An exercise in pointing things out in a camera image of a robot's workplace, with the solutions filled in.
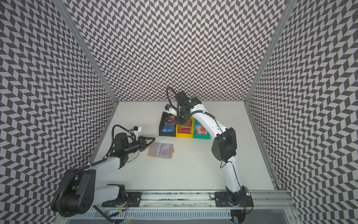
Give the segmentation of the tan leather card holder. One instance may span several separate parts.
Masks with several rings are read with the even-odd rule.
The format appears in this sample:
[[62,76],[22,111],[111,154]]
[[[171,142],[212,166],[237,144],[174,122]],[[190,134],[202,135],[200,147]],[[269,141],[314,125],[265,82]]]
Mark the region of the tan leather card holder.
[[149,146],[148,156],[171,159],[174,153],[174,145],[170,143],[154,142]]

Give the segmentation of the white red circle card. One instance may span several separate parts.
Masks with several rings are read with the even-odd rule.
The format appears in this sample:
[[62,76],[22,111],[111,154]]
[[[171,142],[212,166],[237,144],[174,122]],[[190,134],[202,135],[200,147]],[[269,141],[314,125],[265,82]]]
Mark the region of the white red circle card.
[[159,156],[161,158],[170,158],[172,155],[173,144],[162,143],[160,147]]

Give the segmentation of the red VIP credit card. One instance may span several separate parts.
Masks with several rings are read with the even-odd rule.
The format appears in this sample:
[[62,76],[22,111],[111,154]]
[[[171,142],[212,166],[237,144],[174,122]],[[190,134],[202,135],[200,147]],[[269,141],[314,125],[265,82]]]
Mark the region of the red VIP credit card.
[[180,125],[180,126],[183,126],[185,125],[186,121],[185,121],[185,118],[184,117],[177,117],[177,116],[169,116],[169,118],[171,119],[172,122],[174,122],[175,124],[177,125]]

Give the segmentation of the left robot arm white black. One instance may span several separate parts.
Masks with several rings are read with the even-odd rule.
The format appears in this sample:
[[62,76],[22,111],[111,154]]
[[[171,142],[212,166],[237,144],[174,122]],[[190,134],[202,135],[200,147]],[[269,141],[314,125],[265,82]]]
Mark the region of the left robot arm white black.
[[123,184],[99,187],[97,182],[123,168],[129,162],[130,154],[139,154],[155,142],[154,137],[144,137],[140,131],[140,127],[126,129],[114,125],[110,148],[101,160],[64,173],[53,196],[51,210],[62,217],[72,217],[85,214],[90,208],[98,210],[102,204],[127,209],[131,197]]

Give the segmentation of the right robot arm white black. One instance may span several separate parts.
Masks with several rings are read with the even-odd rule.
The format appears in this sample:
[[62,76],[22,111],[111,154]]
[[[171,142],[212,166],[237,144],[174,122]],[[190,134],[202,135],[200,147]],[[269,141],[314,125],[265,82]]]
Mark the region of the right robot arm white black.
[[184,91],[176,93],[172,87],[166,88],[169,104],[166,112],[175,116],[175,123],[183,126],[190,118],[194,118],[208,131],[213,139],[211,152],[222,162],[226,178],[226,192],[229,204],[234,207],[254,207],[250,191],[239,179],[236,165],[237,140],[233,128],[227,128],[210,114],[203,103],[197,98],[189,98]]

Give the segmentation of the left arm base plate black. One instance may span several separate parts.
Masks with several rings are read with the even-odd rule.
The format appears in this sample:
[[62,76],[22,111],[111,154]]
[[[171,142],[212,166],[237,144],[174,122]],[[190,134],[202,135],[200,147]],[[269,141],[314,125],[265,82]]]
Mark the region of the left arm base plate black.
[[135,192],[122,192],[119,193],[117,198],[111,201],[102,203],[102,207],[109,208],[126,208],[126,207],[139,207],[142,193]]

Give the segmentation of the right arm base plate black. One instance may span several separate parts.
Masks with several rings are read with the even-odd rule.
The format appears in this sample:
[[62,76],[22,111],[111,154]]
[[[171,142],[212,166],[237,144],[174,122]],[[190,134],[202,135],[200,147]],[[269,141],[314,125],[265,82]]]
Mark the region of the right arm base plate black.
[[231,194],[228,192],[215,192],[214,200],[216,207],[253,207],[253,199],[251,193]]

